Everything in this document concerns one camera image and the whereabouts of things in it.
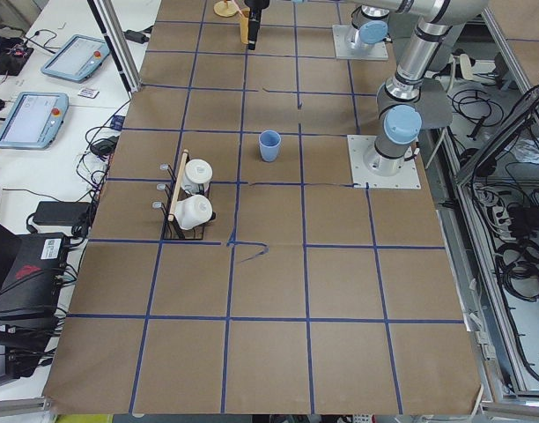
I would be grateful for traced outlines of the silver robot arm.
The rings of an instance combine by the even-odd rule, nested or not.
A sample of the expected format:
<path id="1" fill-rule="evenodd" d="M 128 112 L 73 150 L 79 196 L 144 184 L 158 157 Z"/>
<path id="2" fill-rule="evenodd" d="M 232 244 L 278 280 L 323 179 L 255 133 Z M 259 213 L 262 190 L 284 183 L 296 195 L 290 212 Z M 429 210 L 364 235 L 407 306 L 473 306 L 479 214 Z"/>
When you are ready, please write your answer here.
<path id="1" fill-rule="evenodd" d="M 371 172 L 390 177 L 397 174 L 410 144 L 422 129 L 422 116 L 415 105 L 425 73 L 453 26 L 481 13 L 486 1 L 364 1 L 364 5 L 395 13 L 418 16 L 414 33 L 377 95 L 380 131 L 364 154 Z"/>
<path id="2" fill-rule="evenodd" d="M 335 49 L 345 48 L 350 53 L 371 51 L 376 44 L 384 45 L 388 36 L 388 16 L 393 13 L 409 13 L 413 1 L 367 1 L 359 5 L 351 14 L 347 26 L 333 25 Z M 262 11 L 269 7 L 269 1 L 245 1 L 249 8 L 247 18 L 247 47 L 255 50 L 262 21 Z"/>

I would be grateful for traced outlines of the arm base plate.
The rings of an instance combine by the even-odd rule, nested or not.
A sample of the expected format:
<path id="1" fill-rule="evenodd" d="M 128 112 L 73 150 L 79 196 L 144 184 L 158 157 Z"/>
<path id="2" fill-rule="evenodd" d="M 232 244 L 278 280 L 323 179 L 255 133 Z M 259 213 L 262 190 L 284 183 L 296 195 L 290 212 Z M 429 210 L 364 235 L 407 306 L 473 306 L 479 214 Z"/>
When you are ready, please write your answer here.
<path id="1" fill-rule="evenodd" d="M 388 35 L 388 24 L 370 21 L 359 29 L 353 26 L 332 26 L 337 59 L 387 61 L 388 52 L 384 39 Z"/>
<path id="2" fill-rule="evenodd" d="M 375 138 L 347 136 L 352 184 L 361 189 L 421 189 L 412 148 L 399 159 L 386 159 L 376 152 Z"/>

